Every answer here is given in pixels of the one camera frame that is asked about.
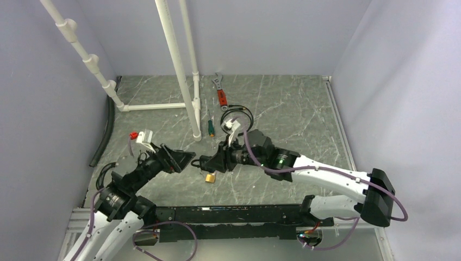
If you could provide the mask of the small brass padlock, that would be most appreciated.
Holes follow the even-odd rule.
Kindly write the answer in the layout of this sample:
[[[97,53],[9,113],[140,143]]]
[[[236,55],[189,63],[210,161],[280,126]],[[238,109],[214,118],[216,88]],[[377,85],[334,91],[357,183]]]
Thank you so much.
[[[212,173],[208,173],[205,177],[205,182],[207,183],[215,183],[215,180],[216,180],[216,173],[215,172],[212,172]]]

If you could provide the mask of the white pvc pipe frame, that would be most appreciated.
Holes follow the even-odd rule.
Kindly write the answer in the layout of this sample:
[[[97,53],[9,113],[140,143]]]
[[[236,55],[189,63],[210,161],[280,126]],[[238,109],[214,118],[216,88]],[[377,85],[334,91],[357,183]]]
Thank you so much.
[[[172,22],[172,18],[169,11],[167,1],[155,1],[155,5],[159,14],[160,23],[163,28],[166,43],[170,52],[173,67],[178,80],[179,88],[182,94],[182,103],[168,103],[168,104],[145,104],[145,105],[129,105],[123,103],[115,91],[115,81],[107,80],[101,73],[98,62],[99,57],[95,54],[88,53],[82,44],[79,42],[76,29],[77,23],[69,18],[63,18],[61,13],[57,10],[52,1],[41,1],[40,2],[45,10],[49,13],[53,19],[55,26],[61,32],[64,39],[71,44],[75,51],[80,56],[83,64],[92,73],[95,78],[99,81],[101,87],[108,95],[108,97],[115,102],[116,108],[121,112],[139,111],[139,110],[157,110],[157,109],[174,109],[184,108],[186,109],[187,116],[192,129],[192,136],[195,141],[201,141],[202,134],[200,130],[200,74],[197,68],[197,62],[195,58],[194,43],[191,37],[190,22],[188,18],[187,6],[185,1],[180,1],[180,9],[182,12],[182,18],[184,23],[184,29],[186,31],[188,48],[190,52],[190,59],[192,65],[192,80],[194,87],[194,95],[190,95],[189,87],[186,82],[186,75],[182,58],[179,51],[178,42]]]

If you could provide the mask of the black foam tube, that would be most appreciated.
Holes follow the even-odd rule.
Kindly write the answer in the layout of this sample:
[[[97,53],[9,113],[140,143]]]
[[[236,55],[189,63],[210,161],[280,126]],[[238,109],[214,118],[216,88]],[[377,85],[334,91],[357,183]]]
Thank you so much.
[[[115,122],[115,103],[114,101],[107,96],[107,121],[105,124],[104,133],[99,143],[92,159],[90,160],[89,166],[95,167],[99,163],[109,141],[114,129],[114,122]]]

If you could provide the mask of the aluminium rail right edge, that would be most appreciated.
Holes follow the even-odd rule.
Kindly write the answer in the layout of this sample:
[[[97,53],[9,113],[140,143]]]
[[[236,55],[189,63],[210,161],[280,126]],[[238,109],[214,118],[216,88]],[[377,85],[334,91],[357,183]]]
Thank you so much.
[[[342,120],[338,111],[337,103],[333,94],[331,86],[331,76],[322,76],[322,80],[325,84],[326,91],[328,93],[329,101],[334,112],[334,118],[337,124],[338,132],[340,133],[340,139],[344,147],[345,154],[347,156],[348,165],[352,170],[356,170],[356,165],[352,156],[350,145],[348,143],[347,135],[345,133]],[[383,260],[395,260],[390,243],[384,228],[375,227],[375,236],[377,238],[377,243],[379,246],[379,251]]]

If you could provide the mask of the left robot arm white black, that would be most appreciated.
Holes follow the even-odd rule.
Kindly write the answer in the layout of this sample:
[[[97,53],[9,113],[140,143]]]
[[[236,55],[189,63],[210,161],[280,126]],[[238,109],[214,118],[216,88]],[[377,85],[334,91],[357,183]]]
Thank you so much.
[[[165,144],[150,147],[138,157],[122,158],[114,164],[111,182],[93,195],[89,221],[64,260],[112,260],[134,235],[176,224],[171,207],[158,209],[137,192],[161,172],[182,172],[196,154]]]

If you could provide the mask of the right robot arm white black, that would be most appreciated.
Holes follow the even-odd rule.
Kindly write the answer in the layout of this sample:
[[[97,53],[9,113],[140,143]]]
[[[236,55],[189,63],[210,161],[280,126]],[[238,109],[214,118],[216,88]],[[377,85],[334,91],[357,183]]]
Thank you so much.
[[[193,166],[208,172],[225,173],[238,164],[260,167],[277,181],[301,182],[336,192],[335,196],[308,195],[300,210],[307,226],[328,218],[360,218],[377,227],[388,227],[394,219],[395,190],[381,169],[370,173],[345,170],[320,163],[298,152],[275,146],[259,130],[238,141],[219,143],[213,156],[200,156]]]

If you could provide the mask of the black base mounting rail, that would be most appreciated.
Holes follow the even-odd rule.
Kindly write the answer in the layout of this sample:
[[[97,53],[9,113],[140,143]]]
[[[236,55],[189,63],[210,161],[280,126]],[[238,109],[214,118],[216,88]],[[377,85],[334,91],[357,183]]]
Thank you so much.
[[[142,229],[158,232],[162,243],[193,239],[278,238],[295,240],[303,231],[332,227],[333,218],[309,213],[307,196],[301,204],[240,206],[157,206]]]

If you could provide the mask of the black padlock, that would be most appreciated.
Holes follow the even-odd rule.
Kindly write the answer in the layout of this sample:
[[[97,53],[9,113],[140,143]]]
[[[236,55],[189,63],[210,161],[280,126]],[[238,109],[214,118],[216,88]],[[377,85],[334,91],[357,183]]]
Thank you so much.
[[[190,165],[201,170],[206,170],[206,163],[209,161],[210,156],[200,156],[198,159],[191,161]]]

